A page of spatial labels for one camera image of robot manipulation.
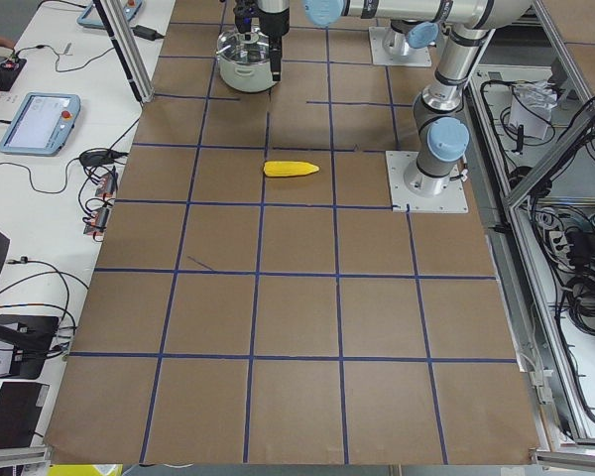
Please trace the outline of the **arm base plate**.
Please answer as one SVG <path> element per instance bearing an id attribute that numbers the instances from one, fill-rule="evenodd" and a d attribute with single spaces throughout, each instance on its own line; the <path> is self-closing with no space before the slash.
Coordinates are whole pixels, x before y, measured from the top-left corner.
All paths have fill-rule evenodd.
<path id="1" fill-rule="evenodd" d="M 431 67 L 431 42 L 415 42 L 412 33 L 406 35 L 390 27 L 370 27 L 369 41 L 373 65 Z"/>
<path id="2" fill-rule="evenodd" d="M 451 213 L 469 211 L 456 165 L 443 178 L 430 178 L 417 167 L 417 152 L 387 151 L 391 208 L 395 212 Z"/>

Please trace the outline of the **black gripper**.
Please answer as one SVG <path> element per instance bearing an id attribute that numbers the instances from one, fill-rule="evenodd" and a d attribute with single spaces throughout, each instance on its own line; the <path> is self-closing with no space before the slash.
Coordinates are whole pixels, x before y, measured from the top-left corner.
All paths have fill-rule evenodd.
<path id="1" fill-rule="evenodd" d="M 233 9 L 235 25 L 241 34 L 252 31 L 254 18 L 269 38 L 270 71 L 273 82 L 282 77 L 282 38 L 290 30 L 289 0 L 237 0 Z"/>

